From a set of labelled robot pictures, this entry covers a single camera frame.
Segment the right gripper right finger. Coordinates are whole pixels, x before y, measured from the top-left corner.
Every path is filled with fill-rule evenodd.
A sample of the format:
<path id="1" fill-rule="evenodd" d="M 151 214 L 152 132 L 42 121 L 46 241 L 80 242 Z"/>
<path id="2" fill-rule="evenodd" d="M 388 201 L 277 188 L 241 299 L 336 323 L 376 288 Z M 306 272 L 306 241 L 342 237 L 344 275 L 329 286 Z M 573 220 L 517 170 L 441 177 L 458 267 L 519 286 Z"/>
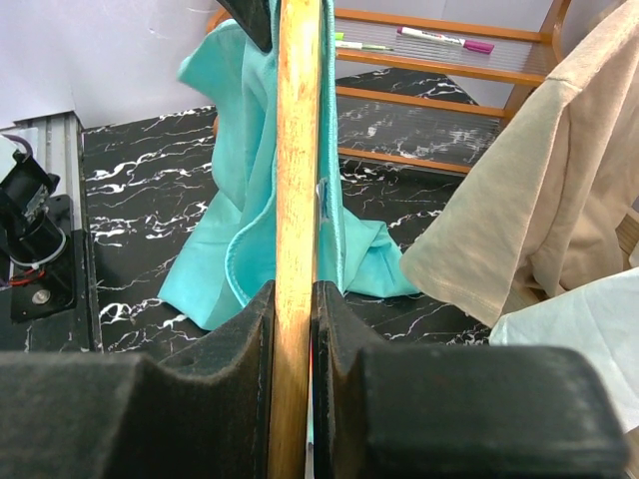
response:
<path id="1" fill-rule="evenodd" d="M 318 478 L 620 478 L 629 446 L 574 350 L 386 340 L 313 289 Z"/>

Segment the wooden clothes rack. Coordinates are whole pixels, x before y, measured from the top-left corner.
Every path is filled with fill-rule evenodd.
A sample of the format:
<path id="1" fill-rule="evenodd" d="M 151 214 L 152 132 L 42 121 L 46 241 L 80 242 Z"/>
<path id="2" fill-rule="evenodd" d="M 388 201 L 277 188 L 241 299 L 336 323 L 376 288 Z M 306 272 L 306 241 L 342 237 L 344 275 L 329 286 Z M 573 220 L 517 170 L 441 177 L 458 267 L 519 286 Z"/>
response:
<path id="1" fill-rule="evenodd" d="M 630 268 L 629 258 L 638 243 L 638 213 L 630 208 L 616 229 L 619 247 L 622 251 L 624 269 Z M 512 312 L 544 301 L 548 296 L 540 289 L 526 287 L 515 282 L 503 306 L 503 312 Z"/>

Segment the green cap marker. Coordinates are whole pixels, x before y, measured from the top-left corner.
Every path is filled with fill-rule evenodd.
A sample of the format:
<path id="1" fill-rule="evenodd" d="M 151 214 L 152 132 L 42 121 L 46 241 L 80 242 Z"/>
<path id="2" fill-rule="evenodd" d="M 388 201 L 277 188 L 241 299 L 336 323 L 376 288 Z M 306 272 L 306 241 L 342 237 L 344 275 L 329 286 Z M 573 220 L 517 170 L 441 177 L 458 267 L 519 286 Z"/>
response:
<path id="1" fill-rule="evenodd" d="M 337 48 L 358 50 L 358 51 L 392 51 L 391 47 L 383 45 L 366 44 L 362 42 L 347 41 L 343 32 L 334 34 L 334 43 Z"/>

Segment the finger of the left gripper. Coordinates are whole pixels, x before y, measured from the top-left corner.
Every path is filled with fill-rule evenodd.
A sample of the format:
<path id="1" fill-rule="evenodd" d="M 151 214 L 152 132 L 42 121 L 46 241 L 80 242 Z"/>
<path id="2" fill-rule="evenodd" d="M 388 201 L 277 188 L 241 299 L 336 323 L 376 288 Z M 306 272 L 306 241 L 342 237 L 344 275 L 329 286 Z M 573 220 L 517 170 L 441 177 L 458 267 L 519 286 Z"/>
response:
<path id="1" fill-rule="evenodd" d="M 218 0 L 261 51 L 273 48 L 269 0 Z"/>

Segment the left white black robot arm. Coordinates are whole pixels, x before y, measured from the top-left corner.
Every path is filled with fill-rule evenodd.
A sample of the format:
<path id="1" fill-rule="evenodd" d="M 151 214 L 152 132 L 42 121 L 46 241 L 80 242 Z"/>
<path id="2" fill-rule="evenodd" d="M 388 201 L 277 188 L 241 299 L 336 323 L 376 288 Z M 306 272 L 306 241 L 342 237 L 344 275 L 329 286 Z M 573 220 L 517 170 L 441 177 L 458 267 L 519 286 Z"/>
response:
<path id="1" fill-rule="evenodd" d="M 244 308 L 275 273 L 276 1 L 227 1 L 227 18 L 182 63 L 182 83 L 216 105 L 220 131 L 211 172 L 217 192 L 159 291 L 199 328 Z M 47 205 L 57 179 L 27 142 L 5 136 L 1 228 L 10 258 L 49 278 L 66 247 Z"/>

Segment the white printed t shirt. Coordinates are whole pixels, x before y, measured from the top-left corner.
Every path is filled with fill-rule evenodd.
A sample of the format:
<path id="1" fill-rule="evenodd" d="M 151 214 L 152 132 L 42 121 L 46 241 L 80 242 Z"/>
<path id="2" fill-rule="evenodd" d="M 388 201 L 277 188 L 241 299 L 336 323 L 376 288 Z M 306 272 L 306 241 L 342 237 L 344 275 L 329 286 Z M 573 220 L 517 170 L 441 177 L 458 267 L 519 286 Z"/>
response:
<path id="1" fill-rule="evenodd" d="M 502 315 L 489 343 L 576 350 L 604 382 L 623 430 L 638 427 L 636 267 Z"/>

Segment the beige t shirt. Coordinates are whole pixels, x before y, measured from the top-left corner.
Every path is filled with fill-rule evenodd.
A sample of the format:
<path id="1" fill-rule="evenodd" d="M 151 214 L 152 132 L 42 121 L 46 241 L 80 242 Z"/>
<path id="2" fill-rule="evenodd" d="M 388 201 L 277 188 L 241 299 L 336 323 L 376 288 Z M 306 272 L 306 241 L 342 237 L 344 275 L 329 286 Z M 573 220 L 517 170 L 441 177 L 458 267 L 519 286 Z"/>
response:
<path id="1" fill-rule="evenodd" d="M 554 297 L 624 267 L 638 196 L 638 5 L 546 77 L 403 255 L 423 293 L 493 325 L 518 286 Z"/>

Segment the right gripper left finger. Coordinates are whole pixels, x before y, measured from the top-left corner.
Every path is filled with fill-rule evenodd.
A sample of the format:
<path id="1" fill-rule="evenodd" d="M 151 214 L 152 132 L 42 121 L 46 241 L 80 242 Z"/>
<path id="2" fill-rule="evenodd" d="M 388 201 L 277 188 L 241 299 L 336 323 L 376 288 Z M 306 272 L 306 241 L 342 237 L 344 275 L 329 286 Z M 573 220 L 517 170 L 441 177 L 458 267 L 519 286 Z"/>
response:
<path id="1" fill-rule="evenodd" d="M 1 357 L 5 478 L 263 478 L 275 286 L 157 361 L 139 353 Z"/>

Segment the wooden hanger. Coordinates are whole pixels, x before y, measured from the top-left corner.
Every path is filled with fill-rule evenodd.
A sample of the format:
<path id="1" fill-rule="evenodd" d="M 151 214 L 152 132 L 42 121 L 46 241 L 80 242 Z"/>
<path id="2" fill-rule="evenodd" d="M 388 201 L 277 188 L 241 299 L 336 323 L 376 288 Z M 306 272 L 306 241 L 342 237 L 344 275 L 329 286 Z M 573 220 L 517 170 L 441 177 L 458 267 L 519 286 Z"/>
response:
<path id="1" fill-rule="evenodd" d="M 268 475 L 302 478 L 310 384 L 322 4 L 281 4 L 277 240 Z"/>

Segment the purple cap marker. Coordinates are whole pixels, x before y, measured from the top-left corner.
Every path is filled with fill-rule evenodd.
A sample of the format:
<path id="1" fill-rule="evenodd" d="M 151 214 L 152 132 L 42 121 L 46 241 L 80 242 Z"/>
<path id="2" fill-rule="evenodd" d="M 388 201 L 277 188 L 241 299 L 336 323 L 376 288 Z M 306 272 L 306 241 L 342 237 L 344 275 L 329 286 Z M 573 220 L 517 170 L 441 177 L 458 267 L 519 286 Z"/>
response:
<path id="1" fill-rule="evenodd" d="M 471 52 L 485 55 L 491 54 L 494 50 L 494 45 L 490 43 L 450 37 L 443 34 L 430 33 L 409 27 L 398 27 L 396 32 L 398 35 L 440 44 L 453 45 Z"/>

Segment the teal t shirt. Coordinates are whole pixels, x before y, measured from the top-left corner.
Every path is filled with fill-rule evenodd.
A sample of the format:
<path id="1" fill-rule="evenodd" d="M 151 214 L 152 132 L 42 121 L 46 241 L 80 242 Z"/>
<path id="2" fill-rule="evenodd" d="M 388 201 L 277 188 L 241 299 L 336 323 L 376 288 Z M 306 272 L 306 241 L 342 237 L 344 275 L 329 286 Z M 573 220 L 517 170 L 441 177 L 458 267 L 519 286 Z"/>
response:
<path id="1" fill-rule="evenodd" d="M 401 251 L 380 221 L 343 204 L 337 154 L 334 7 L 323 5 L 318 276 L 342 292 L 411 295 Z M 239 313 L 276 273 L 278 55 L 261 51 L 227 20 L 187 57 L 179 80 L 216 106 L 212 201 L 176 257 L 160 299 L 204 330 Z"/>

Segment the orange wooden shelf rack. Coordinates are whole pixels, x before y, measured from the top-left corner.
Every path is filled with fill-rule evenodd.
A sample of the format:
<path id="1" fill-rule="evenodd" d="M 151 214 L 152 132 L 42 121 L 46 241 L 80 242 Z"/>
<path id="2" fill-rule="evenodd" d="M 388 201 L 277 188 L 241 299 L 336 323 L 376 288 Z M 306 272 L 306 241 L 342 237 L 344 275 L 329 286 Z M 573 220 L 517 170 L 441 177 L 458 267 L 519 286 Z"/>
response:
<path id="1" fill-rule="evenodd" d="M 585 34 L 601 1 L 338 2 L 335 32 L 392 51 L 336 51 L 338 150 L 464 174 Z M 471 52 L 409 27 L 494 45 Z"/>

